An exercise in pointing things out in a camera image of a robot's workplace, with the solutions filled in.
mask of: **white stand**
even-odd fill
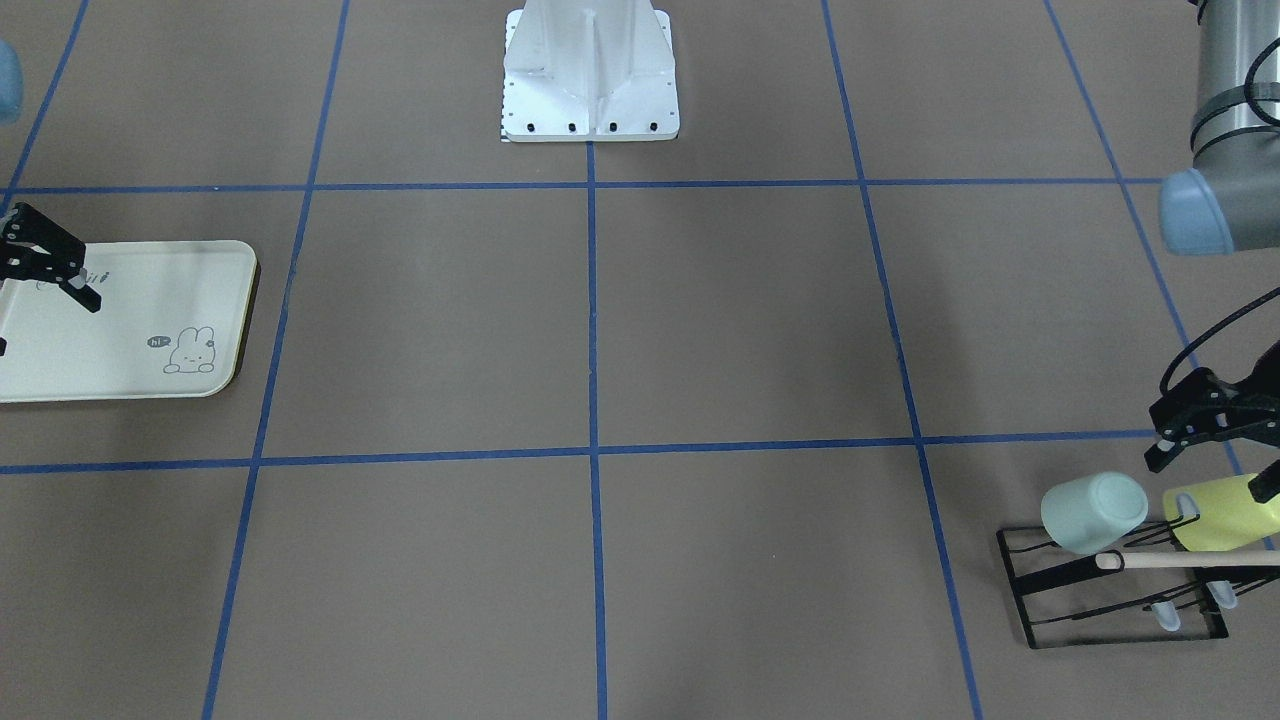
[[[88,313],[56,286],[0,288],[0,402],[206,397],[236,374],[257,258],[230,240],[91,242]]]
[[[507,15],[502,138],[672,140],[671,18],[649,0],[529,0]]]

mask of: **black wire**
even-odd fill
[[[1276,46],[1280,47],[1280,41],[1277,41]],[[1187,357],[1192,352],[1196,352],[1197,347],[1204,345],[1204,342],[1208,338],[1216,336],[1226,325],[1230,325],[1231,323],[1234,323],[1234,322],[1239,320],[1240,318],[1248,315],[1249,313],[1257,310],[1258,307],[1261,307],[1262,305],[1265,305],[1267,301],[1274,300],[1277,295],[1280,295],[1280,287],[1272,290],[1271,292],[1267,292],[1262,297],[1258,297],[1253,302],[1249,302],[1248,305],[1245,305],[1244,307],[1240,307],[1235,313],[1231,313],[1226,318],[1222,318],[1222,320],[1220,320],[1216,325],[1213,325],[1212,328],[1210,328],[1208,331],[1206,331],[1204,334],[1202,334],[1198,338],[1193,340],[1190,342],[1190,345],[1188,345],[1187,347],[1184,347],[1183,351],[1179,352],[1176,357],[1174,357],[1174,361],[1169,364],[1169,369],[1165,370],[1164,377],[1160,378],[1160,395],[1169,395],[1169,380],[1174,377],[1174,370],[1176,370],[1178,366],[1183,364],[1183,360],[1187,360]]]
[[[1280,37],[1272,40],[1271,45],[1267,45],[1266,49],[1258,54],[1258,56],[1253,60],[1253,64],[1249,65],[1249,72],[1244,74],[1244,101],[1249,104],[1249,109],[1253,110],[1253,114],[1257,115],[1260,120],[1274,127],[1280,127],[1280,118],[1276,118],[1271,113],[1262,109],[1258,99],[1253,95],[1253,81],[1257,78],[1258,68],[1262,67],[1262,63],[1266,63],[1267,58],[1270,58],[1277,49],[1280,49]]]

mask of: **rabbit illustration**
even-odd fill
[[[186,328],[178,336],[178,345],[174,346],[164,372],[212,373],[215,355],[214,328]]]

